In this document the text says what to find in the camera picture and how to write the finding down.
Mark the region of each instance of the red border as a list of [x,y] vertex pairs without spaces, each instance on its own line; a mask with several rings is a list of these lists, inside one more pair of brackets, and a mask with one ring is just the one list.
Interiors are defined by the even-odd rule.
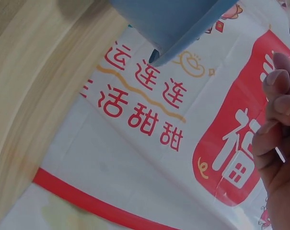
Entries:
[[37,171],[33,182],[86,211],[127,228],[134,230],[177,230],[105,203],[62,181],[42,168]]

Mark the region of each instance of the red and white plastic bag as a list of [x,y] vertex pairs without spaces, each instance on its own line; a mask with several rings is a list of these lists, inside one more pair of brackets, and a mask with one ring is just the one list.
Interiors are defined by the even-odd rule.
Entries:
[[153,47],[128,28],[34,182],[131,229],[271,229],[251,140],[265,118],[272,55],[290,58],[284,23],[276,1],[239,2],[160,68],[147,64]]

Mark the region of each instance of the wooden table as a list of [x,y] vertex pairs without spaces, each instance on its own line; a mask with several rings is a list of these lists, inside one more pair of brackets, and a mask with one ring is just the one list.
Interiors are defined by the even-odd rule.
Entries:
[[0,220],[126,25],[106,0],[0,0]]

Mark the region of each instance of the blue object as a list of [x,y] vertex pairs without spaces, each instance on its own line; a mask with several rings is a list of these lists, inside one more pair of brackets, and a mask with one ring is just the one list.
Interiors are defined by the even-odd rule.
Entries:
[[109,0],[155,48],[149,63],[172,60],[197,40],[237,0]]

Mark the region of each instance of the red label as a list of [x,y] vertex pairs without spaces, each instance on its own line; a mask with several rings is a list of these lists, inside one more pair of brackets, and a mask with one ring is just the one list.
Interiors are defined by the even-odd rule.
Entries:
[[249,61],[194,152],[197,181],[228,206],[243,202],[260,180],[251,141],[265,121],[267,99],[262,81],[274,69],[273,52],[290,57],[290,50],[268,31],[255,42]]

